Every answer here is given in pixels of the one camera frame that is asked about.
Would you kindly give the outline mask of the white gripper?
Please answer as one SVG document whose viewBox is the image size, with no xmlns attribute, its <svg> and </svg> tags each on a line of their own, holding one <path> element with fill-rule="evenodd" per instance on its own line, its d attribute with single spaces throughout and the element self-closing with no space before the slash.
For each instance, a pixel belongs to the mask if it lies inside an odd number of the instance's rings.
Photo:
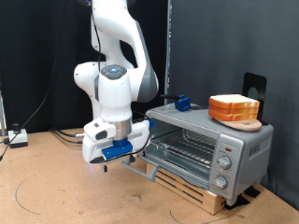
<svg viewBox="0 0 299 224">
<path fill-rule="evenodd" d="M 148 144 L 150 122 L 146 119 L 137 123 L 130 119 L 121 122 L 95 119 L 84 126 L 84 133 L 82 153 L 87 163 L 108 163 L 128 155 L 129 161 L 135 162 L 132 154 Z M 106 173 L 107 166 L 102 168 Z"/>
</svg>

